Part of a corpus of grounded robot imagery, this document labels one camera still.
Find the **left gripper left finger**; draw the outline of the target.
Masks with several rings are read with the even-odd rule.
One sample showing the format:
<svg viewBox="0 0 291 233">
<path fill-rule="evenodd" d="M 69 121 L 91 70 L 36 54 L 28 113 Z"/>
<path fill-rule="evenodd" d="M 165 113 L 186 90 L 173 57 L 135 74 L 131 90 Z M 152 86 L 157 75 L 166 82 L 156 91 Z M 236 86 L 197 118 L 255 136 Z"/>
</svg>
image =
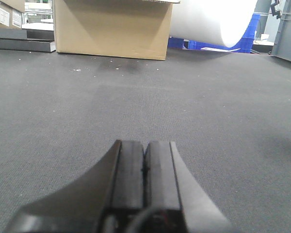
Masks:
<svg viewBox="0 0 291 233">
<path fill-rule="evenodd" d="M 143 145 L 116 140 L 87 172 L 56 192 L 23 205 L 6 233 L 98 233 L 108 215 L 143 208 Z"/>
</svg>

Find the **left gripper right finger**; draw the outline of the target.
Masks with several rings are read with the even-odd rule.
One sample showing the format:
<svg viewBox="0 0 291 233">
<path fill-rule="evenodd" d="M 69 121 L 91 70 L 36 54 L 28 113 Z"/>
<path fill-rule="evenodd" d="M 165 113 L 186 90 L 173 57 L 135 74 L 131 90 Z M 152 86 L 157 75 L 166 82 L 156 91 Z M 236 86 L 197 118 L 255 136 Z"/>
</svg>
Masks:
<svg viewBox="0 0 291 233">
<path fill-rule="evenodd" d="M 175 142 L 151 141 L 145 163 L 147 203 L 169 213 L 180 233 L 233 231 L 233 225 L 186 167 Z"/>
</svg>

